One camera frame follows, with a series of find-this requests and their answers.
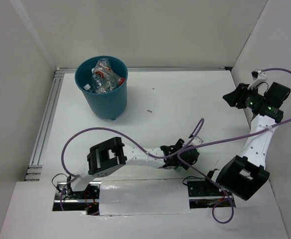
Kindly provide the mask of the crushed clear plastic bottle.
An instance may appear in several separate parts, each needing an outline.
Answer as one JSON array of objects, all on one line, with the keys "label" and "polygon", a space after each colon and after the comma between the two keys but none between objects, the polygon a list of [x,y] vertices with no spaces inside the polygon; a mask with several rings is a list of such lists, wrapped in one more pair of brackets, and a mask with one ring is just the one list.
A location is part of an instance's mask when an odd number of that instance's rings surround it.
[{"label": "crushed clear plastic bottle", "polygon": [[116,73],[104,73],[103,76],[103,87],[106,92],[115,90],[125,81],[124,77],[120,77]]}]

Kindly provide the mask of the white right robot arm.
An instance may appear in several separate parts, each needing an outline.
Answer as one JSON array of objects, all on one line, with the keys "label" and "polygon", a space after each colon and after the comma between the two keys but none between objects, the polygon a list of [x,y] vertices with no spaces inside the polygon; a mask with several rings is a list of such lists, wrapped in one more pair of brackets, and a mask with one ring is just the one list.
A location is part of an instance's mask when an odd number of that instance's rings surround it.
[{"label": "white right robot arm", "polygon": [[290,92],[290,88],[276,82],[263,95],[258,93],[257,87],[239,84],[233,92],[223,96],[231,107],[251,109],[251,136],[242,153],[222,168],[217,179],[204,181],[205,193],[215,195],[222,187],[247,201],[266,183],[270,174],[266,171],[265,159],[275,132],[273,125],[283,119],[280,106]]}]

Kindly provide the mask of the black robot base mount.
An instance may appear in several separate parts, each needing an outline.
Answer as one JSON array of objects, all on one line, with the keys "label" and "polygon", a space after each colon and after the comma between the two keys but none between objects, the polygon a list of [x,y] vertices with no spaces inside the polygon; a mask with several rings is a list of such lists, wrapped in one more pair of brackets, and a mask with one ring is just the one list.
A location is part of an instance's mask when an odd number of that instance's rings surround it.
[{"label": "black robot base mount", "polygon": [[194,176],[186,177],[182,183],[188,189],[190,209],[230,207],[227,196],[208,180]]}]

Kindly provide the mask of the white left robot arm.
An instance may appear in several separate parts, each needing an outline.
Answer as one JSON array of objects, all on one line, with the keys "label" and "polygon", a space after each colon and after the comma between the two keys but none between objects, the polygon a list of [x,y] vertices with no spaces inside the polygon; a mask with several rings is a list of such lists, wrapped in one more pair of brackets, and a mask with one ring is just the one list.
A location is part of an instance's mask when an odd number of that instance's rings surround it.
[{"label": "white left robot arm", "polygon": [[80,198],[86,190],[88,184],[96,178],[103,178],[113,174],[123,166],[147,166],[155,169],[178,169],[188,170],[190,165],[194,165],[199,157],[199,152],[192,149],[181,153],[181,162],[177,155],[169,156],[184,145],[181,138],[175,145],[162,145],[157,148],[141,149],[123,144],[120,137],[113,137],[90,148],[87,155],[87,163],[79,173],[79,179],[70,182],[65,187],[65,193],[70,198]]}]

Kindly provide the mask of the red cap clear bottle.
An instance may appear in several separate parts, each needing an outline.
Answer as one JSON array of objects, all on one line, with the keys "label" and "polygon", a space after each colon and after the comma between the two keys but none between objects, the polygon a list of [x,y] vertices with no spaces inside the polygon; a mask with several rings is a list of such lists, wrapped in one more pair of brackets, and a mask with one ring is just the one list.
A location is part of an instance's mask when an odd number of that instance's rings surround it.
[{"label": "red cap clear bottle", "polygon": [[102,77],[104,76],[104,73],[108,74],[111,71],[112,69],[110,67],[110,63],[107,58],[99,59],[97,64],[92,68],[93,74],[99,74]]}]

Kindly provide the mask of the clear plastic bottle white cap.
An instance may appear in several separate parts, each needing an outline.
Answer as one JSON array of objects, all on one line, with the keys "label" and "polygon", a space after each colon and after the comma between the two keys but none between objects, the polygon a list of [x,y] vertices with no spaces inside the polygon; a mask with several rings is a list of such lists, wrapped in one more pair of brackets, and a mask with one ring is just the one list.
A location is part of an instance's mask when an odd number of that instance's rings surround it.
[{"label": "clear plastic bottle white cap", "polygon": [[90,83],[83,86],[84,90],[93,94],[107,93],[103,87],[103,78],[100,75],[92,74]]}]

